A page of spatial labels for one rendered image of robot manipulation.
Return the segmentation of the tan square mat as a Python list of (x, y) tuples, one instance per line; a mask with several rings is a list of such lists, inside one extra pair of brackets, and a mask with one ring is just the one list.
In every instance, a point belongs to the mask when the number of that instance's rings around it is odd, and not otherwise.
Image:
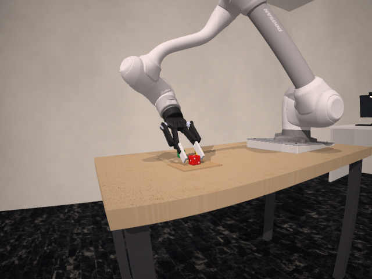
[(201, 160), (201, 163), (198, 165), (191, 165), (189, 164), (189, 161), (186, 161), (185, 163), (183, 162), (168, 163), (167, 165), (173, 168), (176, 168), (178, 170), (181, 170), (183, 172), (222, 166), (222, 164), (220, 163), (215, 163), (215, 162), (211, 162), (208, 160)]

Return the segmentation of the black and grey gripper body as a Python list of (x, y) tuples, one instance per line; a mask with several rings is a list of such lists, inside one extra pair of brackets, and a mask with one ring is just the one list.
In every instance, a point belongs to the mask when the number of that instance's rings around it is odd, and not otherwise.
[(177, 131), (182, 131), (183, 128), (184, 128), (181, 125), (181, 123), (179, 122), (180, 119), (182, 119), (185, 124), (187, 122), (183, 118), (183, 114), (181, 113), (181, 110), (178, 107), (176, 107), (176, 106), (172, 106), (172, 107), (167, 108), (163, 112), (162, 117), (163, 117), (164, 122), (166, 122), (169, 125), (167, 127), (170, 128), (171, 130), (173, 130), (173, 128), (174, 128), (174, 126), (173, 126), (173, 120), (174, 119), (177, 120)]

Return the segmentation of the red die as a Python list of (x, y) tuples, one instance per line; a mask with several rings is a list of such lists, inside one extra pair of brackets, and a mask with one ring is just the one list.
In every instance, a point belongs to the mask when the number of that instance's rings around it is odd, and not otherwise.
[(189, 159), (189, 164), (191, 165), (198, 165), (201, 163), (199, 155), (190, 155), (188, 159)]

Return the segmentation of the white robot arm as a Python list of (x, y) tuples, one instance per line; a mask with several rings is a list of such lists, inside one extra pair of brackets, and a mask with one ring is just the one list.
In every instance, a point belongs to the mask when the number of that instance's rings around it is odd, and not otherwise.
[[(241, 13), (249, 17), (283, 66), (294, 87), (282, 101), (282, 132), (274, 140), (316, 142), (311, 127), (336, 123), (344, 113), (341, 96), (314, 76), (304, 57), (267, 0), (219, 0), (206, 26), (198, 33), (166, 41), (147, 55), (129, 56), (120, 65), (123, 80), (156, 106), (161, 118), (169, 107), (181, 107), (171, 85), (160, 77), (161, 62), (173, 52), (203, 45), (224, 30)], [(286, 129), (286, 130), (284, 130)], [(278, 137), (277, 137), (278, 136)]]

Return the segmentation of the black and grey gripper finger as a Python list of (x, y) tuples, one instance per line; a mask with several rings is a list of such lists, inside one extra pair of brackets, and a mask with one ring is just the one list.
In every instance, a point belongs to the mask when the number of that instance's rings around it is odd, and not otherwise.
[(184, 127), (183, 130), (181, 131), (181, 133), (184, 134), (188, 138), (188, 140), (193, 145), (196, 154), (200, 156), (201, 160), (203, 160), (205, 155), (204, 155), (204, 153), (203, 153), (203, 151), (202, 151), (202, 149), (199, 145), (199, 143), (201, 141), (201, 137), (198, 134), (198, 132), (197, 132), (195, 126), (194, 126), (194, 122), (193, 121), (190, 121), (190, 122), (187, 121), (186, 124), (185, 124), (182, 119), (180, 119), (179, 122)]
[(179, 143), (178, 132), (177, 132), (177, 120), (175, 120), (175, 119), (173, 120), (174, 128), (173, 128), (173, 130), (171, 130), (171, 133), (172, 133), (173, 137), (171, 136), (170, 131), (169, 131), (167, 126), (169, 126), (167, 123), (162, 122), (161, 125), (160, 125), (160, 129), (163, 131), (168, 145), (170, 147), (173, 146), (174, 149), (177, 150), (182, 162), (185, 163), (186, 160), (187, 160), (187, 156), (186, 156), (186, 154), (185, 154), (185, 152), (184, 152), (184, 150), (181, 146), (181, 143)]

